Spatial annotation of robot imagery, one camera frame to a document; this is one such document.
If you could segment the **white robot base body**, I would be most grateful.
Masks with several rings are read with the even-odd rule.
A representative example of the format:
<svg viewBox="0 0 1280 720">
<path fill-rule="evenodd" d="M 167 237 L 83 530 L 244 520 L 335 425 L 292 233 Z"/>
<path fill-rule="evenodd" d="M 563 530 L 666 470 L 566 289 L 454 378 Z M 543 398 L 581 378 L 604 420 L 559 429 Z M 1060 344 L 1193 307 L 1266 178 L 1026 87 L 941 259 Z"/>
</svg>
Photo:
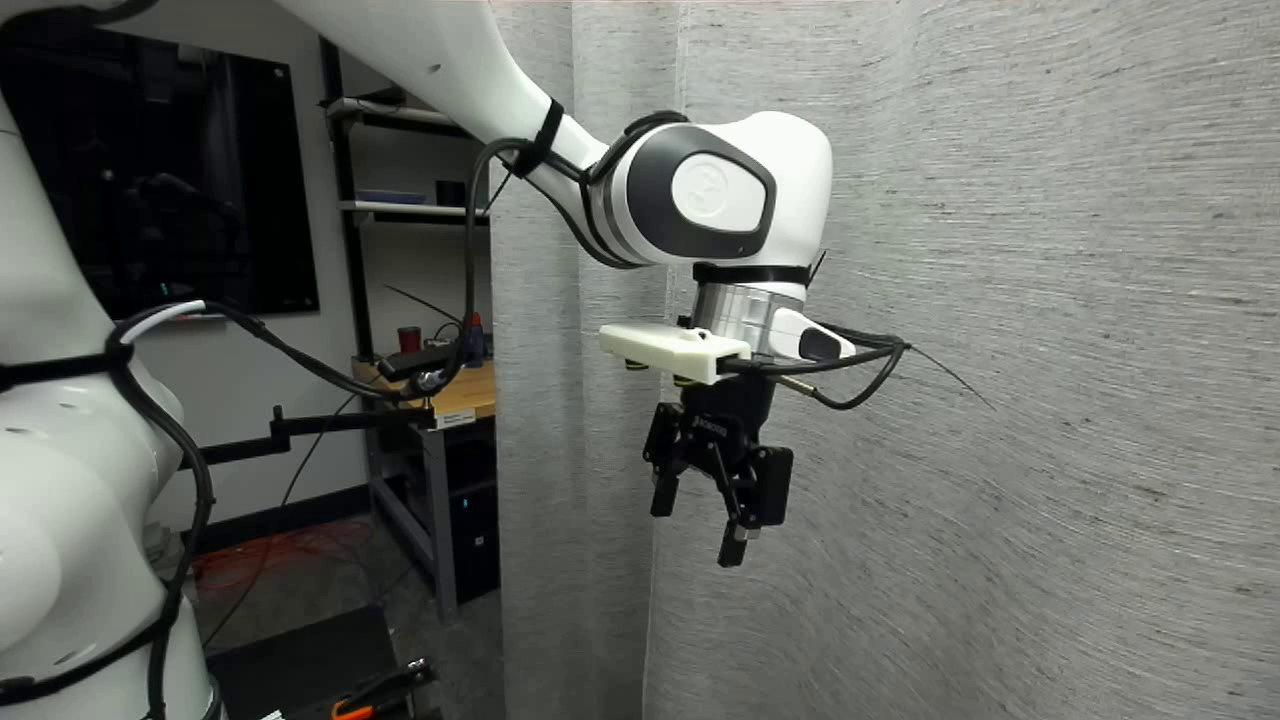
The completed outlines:
<svg viewBox="0 0 1280 720">
<path fill-rule="evenodd" d="M 96 355 L 92 294 L 0 104 L 0 363 Z M 0 677 L 52 679 L 148 628 L 165 582 L 145 552 L 175 448 L 108 376 L 0 394 Z"/>
</svg>

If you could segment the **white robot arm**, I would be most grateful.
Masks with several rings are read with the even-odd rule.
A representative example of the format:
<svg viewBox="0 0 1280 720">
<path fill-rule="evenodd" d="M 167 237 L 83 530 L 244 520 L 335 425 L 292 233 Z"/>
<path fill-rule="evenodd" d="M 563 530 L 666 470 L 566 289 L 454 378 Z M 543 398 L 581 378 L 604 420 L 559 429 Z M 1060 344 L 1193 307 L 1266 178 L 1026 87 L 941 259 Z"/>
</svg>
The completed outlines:
<svg viewBox="0 0 1280 720">
<path fill-rule="evenodd" d="M 718 558 L 788 511 L 793 457 L 761 438 L 771 390 L 866 344 L 804 310 L 833 193 L 826 136 L 788 113 L 695 122 L 657 113 L 612 143 L 581 126 L 498 38 L 485 0 L 280 0 L 325 38 L 496 148 L 608 268 L 682 264 L 682 325 L 608 325 L 604 348 L 679 394 L 652 416 L 652 507 L 702 470 L 722 498 Z"/>
</svg>

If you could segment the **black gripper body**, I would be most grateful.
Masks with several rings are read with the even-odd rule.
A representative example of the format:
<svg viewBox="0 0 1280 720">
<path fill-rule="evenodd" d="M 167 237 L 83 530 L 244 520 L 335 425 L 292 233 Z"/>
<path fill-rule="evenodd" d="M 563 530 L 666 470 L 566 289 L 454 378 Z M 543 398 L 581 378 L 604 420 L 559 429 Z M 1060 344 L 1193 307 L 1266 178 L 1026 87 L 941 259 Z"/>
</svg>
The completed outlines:
<svg viewBox="0 0 1280 720">
<path fill-rule="evenodd" d="M 740 523 L 780 523 L 793 452 L 761 438 L 771 390 L 774 384 L 761 372 L 682 388 L 677 405 L 657 406 L 642 461 L 677 462 L 679 470 L 698 467 Z"/>
</svg>

